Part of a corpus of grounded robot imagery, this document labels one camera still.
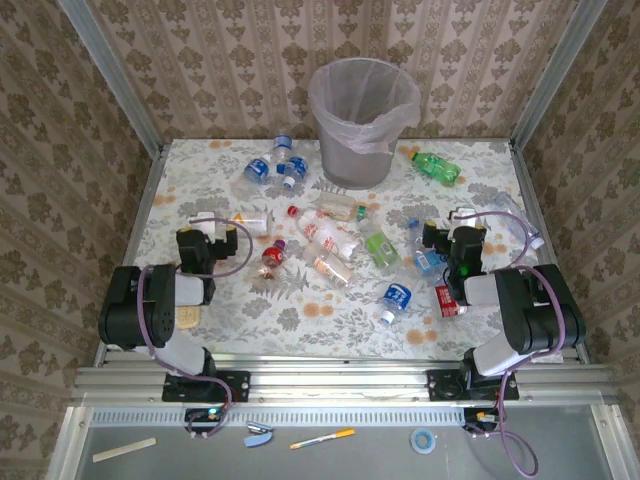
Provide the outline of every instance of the bottle cap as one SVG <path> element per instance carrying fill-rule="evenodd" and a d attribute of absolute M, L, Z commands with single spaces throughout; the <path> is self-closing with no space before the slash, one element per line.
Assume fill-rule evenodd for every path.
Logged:
<path fill-rule="evenodd" d="M 364 205 L 360 205 L 358 207 L 358 213 L 356 214 L 356 220 L 362 220 L 367 212 L 367 207 L 365 207 Z"/>
<path fill-rule="evenodd" d="M 384 312 L 382 312 L 382 315 L 380 315 L 380 320 L 382 320 L 387 325 L 391 325 L 394 318 L 396 318 L 396 316 L 389 310 L 385 310 Z"/>
<path fill-rule="evenodd" d="M 539 249 L 542 245 L 544 245 L 544 239 L 542 237 L 533 237 L 531 238 L 531 248 L 534 250 Z"/>

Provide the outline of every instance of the gray trash bin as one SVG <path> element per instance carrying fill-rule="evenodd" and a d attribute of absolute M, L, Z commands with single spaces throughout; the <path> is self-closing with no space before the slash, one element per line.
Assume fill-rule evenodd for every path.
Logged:
<path fill-rule="evenodd" d="M 319 68 L 309 99 L 325 175 L 348 189 L 382 182 L 400 133 L 420 121 L 421 96 L 413 79 L 372 58 L 346 58 Z"/>

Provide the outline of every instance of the marker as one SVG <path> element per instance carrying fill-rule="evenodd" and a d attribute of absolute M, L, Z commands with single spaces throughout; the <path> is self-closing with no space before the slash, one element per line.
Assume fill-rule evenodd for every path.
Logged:
<path fill-rule="evenodd" d="M 332 433 L 331 435 L 324 435 L 323 437 L 312 438 L 311 440 L 305 440 L 304 442 L 294 443 L 289 448 L 291 450 L 297 450 L 302 447 L 308 447 L 309 445 L 315 445 L 316 443 L 326 442 L 327 440 L 333 440 L 334 438 L 350 437 L 355 435 L 356 431 L 353 428 L 346 430 L 340 430 L 339 432 Z"/>

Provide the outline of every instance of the wall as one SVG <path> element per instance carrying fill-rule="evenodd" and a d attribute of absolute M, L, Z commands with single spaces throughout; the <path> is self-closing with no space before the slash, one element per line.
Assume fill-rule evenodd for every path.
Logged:
<path fill-rule="evenodd" d="M 577 0 L 91 0 L 173 138 L 315 137 L 307 86 L 335 59 L 400 65 L 422 90 L 411 137 L 507 137 Z"/>
<path fill-rule="evenodd" d="M 608 2 L 524 154 L 640 445 L 640 1 Z"/>
<path fill-rule="evenodd" d="M 71 24 L 0 1 L 0 478 L 43 478 L 148 157 Z"/>

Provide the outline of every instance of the blue tape roll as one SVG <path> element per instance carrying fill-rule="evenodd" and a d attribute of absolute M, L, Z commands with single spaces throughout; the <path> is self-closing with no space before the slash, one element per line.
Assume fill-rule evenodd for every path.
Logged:
<path fill-rule="evenodd" d="M 422 455 L 431 453 L 436 448 L 436 437 L 429 430 L 416 428 L 411 434 L 411 448 Z"/>

